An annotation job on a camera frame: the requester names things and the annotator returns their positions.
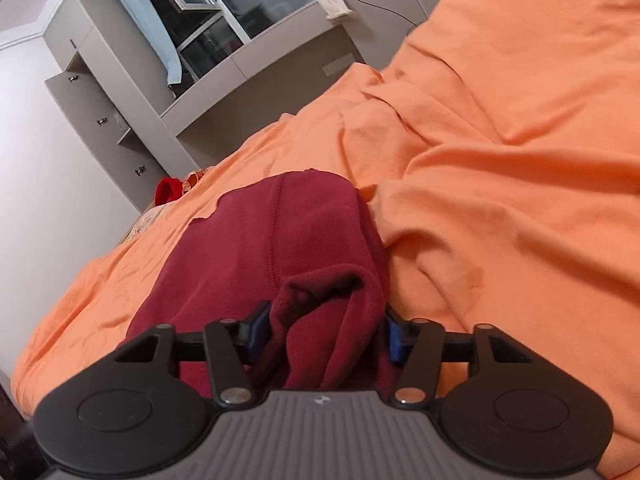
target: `maroon fabric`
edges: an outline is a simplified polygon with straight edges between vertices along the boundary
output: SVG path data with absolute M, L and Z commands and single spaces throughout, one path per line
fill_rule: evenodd
M 385 250 L 358 191 L 321 171 L 285 173 L 221 197 L 167 259 L 127 339 L 168 322 L 195 332 L 273 302 L 273 336 L 249 371 L 256 386 L 371 388 L 388 394 Z M 205 365 L 180 378 L 210 395 Z
M 182 196 L 182 181 L 178 178 L 164 177 L 156 186 L 155 205 L 163 205 Z

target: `white logo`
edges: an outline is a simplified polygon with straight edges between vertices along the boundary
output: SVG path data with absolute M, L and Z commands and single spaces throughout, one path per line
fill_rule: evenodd
M 327 397 L 326 395 L 321 395 L 316 397 L 314 399 L 314 402 L 316 404 L 319 404 L 320 406 L 324 406 L 325 404 L 328 404 L 329 402 L 331 402 L 331 397 Z

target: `blue curtain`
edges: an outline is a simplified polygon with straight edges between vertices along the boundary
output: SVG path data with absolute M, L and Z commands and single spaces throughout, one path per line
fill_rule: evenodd
M 120 0 L 166 68 L 167 84 L 182 80 L 182 65 L 164 23 L 151 0 Z

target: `orange blanket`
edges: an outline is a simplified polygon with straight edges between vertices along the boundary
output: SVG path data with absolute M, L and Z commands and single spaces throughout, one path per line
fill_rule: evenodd
M 634 468 L 639 53 L 640 0 L 442 0 L 385 71 L 353 66 L 90 263 L 24 350 L 15 398 L 31 412 L 111 351 L 188 222 L 224 192 L 317 168 L 368 201 L 402 315 L 494 323 L 564 368 L 615 414 L 601 471 Z

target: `red object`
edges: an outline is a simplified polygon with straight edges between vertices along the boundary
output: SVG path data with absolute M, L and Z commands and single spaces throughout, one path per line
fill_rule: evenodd
M 162 205 L 182 196 L 182 181 L 179 178 L 164 177 L 156 186 L 156 196 L 154 203 Z
M 321 171 L 285 173 L 222 196 L 168 257 L 127 339 L 158 323 L 200 331 L 273 302 L 273 336 L 249 371 L 255 386 L 390 392 L 386 253 L 358 191 Z M 205 365 L 180 378 L 210 395 Z

